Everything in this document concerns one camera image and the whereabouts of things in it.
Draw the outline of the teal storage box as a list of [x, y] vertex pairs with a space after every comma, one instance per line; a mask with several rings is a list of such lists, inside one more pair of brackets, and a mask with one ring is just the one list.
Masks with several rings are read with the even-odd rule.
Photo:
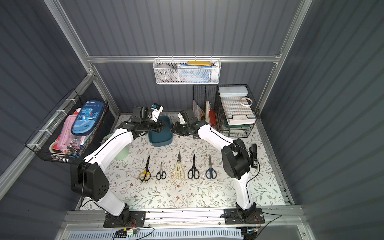
[[168, 116], [159, 116], [164, 126], [160, 133], [149, 132], [149, 141], [154, 147], [164, 147], [170, 145], [173, 141], [173, 133], [171, 132], [172, 121]]

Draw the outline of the black handled scissors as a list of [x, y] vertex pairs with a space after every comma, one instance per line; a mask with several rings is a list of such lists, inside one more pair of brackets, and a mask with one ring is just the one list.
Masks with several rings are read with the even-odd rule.
[[200, 178], [200, 172], [196, 167], [196, 155], [193, 156], [193, 164], [192, 167], [188, 171], [188, 179], [199, 179]]

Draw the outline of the cream kitchen shears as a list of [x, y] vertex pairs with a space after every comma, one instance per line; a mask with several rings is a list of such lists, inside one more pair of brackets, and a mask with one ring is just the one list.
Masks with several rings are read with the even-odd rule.
[[185, 172], [181, 164], [181, 152], [178, 153], [176, 166], [171, 174], [171, 178], [173, 180], [183, 180], [185, 178]]

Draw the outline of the blue handled scissors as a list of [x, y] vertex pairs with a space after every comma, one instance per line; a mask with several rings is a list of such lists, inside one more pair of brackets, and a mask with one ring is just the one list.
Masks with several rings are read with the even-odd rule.
[[213, 169], [211, 156], [209, 156], [209, 168], [206, 170], [205, 175], [207, 179], [216, 179], [217, 177], [217, 172]]

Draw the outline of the small black scissors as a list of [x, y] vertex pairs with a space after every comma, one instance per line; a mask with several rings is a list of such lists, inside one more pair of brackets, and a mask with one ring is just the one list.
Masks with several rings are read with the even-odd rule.
[[167, 177], [167, 173], [163, 169], [163, 163], [160, 163], [160, 169], [156, 174], [156, 179], [157, 180], [164, 180]]

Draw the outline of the yellow black scissors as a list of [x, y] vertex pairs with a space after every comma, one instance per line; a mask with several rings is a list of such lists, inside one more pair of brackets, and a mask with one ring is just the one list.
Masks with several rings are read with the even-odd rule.
[[148, 156], [148, 158], [147, 158], [147, 162], [146, 162], [146, 166], [145, 166], [144, 171], [139, 174], [138, 179], [141, 182], [146, 182], [151, 178], [151, 172], [149, 170], [149, 163], [150, 163], [150, 156]]

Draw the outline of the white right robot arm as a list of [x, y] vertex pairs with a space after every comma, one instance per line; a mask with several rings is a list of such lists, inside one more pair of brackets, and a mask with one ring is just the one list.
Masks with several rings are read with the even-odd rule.
[[172, 126], [173, 133], [179, 136], [196, 136], [221, 152], [224, 171], [234, 180], [237, 208], [243, 212], [256, 208], [248, 188], [252, 161], [244, 142], [241, 139], [230, 139], [206, 121], [198, 120], [192, 109], [181, 111], [178, 118]]

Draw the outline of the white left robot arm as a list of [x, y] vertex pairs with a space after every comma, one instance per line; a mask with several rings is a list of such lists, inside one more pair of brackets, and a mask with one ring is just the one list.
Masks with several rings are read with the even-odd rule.
[[74, 160], [71, 164], [72, 191], [83, 198], [91, 199], [109, 215], [127, 221], [129, 207], [110, 189], [105, 171], [116, 155], [133, 140], [144, 133], [163, 130], [163, 124], [159, 120], [163, 109], [158, 103], [152, 104], [151, 108], [134, 107], [130, 119], [121, 123], [106, 142], [83, 160]]

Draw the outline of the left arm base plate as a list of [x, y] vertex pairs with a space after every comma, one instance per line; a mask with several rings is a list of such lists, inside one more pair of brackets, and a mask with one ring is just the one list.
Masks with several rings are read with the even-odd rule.
[[123, 212], [120, 216], [106, 214], [104, 228], [143, 227], [146, 219], [145, 211]]

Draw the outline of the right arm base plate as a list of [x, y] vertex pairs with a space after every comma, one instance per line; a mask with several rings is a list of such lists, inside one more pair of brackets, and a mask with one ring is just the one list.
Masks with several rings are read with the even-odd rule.
[[245, 212], [240, 209], [224, 209], [221, 217], [225, 219], [226, 225], [260, 225], [266, 222], [261, 208], [253, 208]]

